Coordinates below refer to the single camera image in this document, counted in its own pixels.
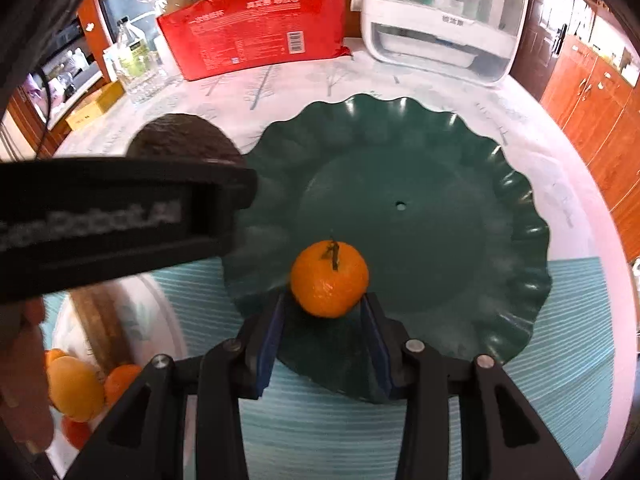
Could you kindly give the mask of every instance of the black cable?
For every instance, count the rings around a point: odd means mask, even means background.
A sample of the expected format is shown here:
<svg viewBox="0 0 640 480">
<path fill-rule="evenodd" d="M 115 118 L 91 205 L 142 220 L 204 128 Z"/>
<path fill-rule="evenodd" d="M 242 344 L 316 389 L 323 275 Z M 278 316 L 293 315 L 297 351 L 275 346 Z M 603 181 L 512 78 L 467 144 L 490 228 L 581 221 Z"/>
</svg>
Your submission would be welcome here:
<svg viewBox="0 0 640 480">
<path fill-rule="evenodd" d="M 47 81 L 47 76 L 44 75 L 44 70 L 41 66 L 37 67 L 36 74 L 40 76 L 42 79 L 42 84 L 44 85 L 44 89 L 47 93 L 47 119 L 44 121 L 44 128 L 42 129 L 42 136 L 40 137 L 40 142 L 38 143 L 38 149 L 36 150 L 36 157 L 39 158 L 40 150 L 44 146 L 44 139 L 49 133 L 49 120 L 51 118 L 51 104 L 53 100 L 51 99 L 51 88 L 49 88 L 49 82 Z"/>
</svg>

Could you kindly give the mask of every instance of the cabinet handle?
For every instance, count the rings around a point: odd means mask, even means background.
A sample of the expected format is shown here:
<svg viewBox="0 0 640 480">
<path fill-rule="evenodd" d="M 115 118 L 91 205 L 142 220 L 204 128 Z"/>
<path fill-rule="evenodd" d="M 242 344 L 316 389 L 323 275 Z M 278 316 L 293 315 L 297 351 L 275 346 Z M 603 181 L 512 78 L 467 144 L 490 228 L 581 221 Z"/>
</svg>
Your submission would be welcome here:
<svg viewBox="0 0 640 480">
<path fill-rule="evenodd" d="M 589 92 L 591 91 L 591 85 L 587 86 L 587 88 L 584 91 L 584 94 L 582 96 L 582 100 L 586 101 L 587 100 L 587 95 L 589 95 Z"/>
</svg>

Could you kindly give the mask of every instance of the white appliance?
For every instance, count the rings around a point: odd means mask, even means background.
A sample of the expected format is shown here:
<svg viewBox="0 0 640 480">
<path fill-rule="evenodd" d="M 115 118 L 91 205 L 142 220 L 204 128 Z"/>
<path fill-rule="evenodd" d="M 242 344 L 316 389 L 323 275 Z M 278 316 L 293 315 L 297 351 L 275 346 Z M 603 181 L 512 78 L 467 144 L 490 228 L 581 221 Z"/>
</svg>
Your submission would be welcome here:
<svg viewBox="0 0 640 480">
<path fill-rule="evenodd" d="M 362 0 L 362 37 L 380 61 L 485 86 L 511 69 L 528 0 Z"/>
</svg>

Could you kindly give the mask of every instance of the red cardboard box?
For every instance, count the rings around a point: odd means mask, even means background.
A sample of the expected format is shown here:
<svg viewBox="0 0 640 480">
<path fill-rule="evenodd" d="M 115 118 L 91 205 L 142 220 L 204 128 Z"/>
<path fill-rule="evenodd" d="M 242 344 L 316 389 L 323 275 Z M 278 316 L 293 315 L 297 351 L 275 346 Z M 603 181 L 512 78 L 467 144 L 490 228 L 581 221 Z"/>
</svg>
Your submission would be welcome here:
<svg viewBox="0 0 640 480">
<path fill-rule="evenodd" d="M 344 0 L 200 0 L 158 17 L 185 79 L 343 56 Z"/>
</svg>

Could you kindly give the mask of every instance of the screw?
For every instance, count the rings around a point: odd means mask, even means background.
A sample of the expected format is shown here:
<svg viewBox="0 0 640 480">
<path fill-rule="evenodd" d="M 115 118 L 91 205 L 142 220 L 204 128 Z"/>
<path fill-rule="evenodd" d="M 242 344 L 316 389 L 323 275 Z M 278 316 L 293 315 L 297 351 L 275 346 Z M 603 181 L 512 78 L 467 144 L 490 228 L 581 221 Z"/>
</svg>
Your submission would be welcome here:
<svg viewBox="0 0 640 480">
<path fill-rule="evenodd" d="M 158 354 L 154 356 L 153 359 L 151 359 L 151 363 L 156 368 L 167 368 L 170 361 L 171 361 L 171 358 L 165 354 Z"/>
<path fill-rule="evenodd" d="M 404 343 L 404 347 L 414 354 L 419 354 L 424 350 L 424 343 L 419 339 L 409 339 L 406 343 Z"/>
<path fill-rule="evenodd" d="M 485 354 L 479 355 L 476 358 L 476 363 L 478 363 L 478 366 L 481 368 L 493 368 L 495 365 L 494 358 Z"/>
<path fill-rule="evenodd" d="M 222 343 L 222 347 L 227 352 L 237 352 L 242 348 L 242 342 L 239 339 L 227 339 Z"/>
</svg>

